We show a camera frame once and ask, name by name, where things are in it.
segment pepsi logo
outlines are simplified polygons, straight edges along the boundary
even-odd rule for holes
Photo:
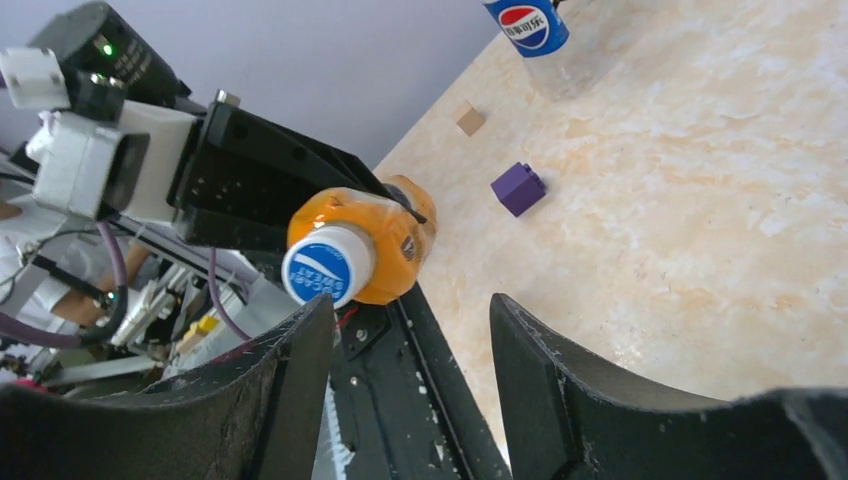
[[[531,5],[504,9],[498,16],[498,22],[510,40],[531,50],[544,45],[551,31],[545,13]]]

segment purple cube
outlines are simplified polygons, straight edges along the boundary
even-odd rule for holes
[[[516,163],[492,182],[498,200],[516,217],[545,196],[545,184],[530,168]]]

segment white wall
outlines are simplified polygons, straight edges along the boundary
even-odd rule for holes
[[[0,0],[0,47],[81,1]],[[494,37],[475,0],[113,0],[207,103],[242,108],[376,165]],[[344,52],[335,45],[344,44]],[[264,56],[259,51],[267,52]],[[0,147],[37,129],[0,94]]]

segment robotic arm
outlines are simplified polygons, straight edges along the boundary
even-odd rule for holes
[[[104,2],[56,16],[27,48],[3,52],[0,72],[18,108],[42,110],[41,130],[16,155],[37,165],[39,204],[238,249],[274,282],[289,219],[312,195],[333,186],[388,195],[352,155],[241,110],[232,94],[219,91],[208,108],[190,101],[191,90]],[[54,346],[96,343],[119,324]]]

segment plastic bottle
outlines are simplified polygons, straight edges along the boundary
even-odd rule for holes
[[[568,28],[551,0],[483,0],[507,38],[524,57],[536,89],[551,100],[571,88]]]
[[[385,305],[412,288],[436,236],[435,207],[404,176],[386,187],[397,201],[331,188],[294,214],[282,277],[295,301],[329,293],[335,308],[353,299]]]

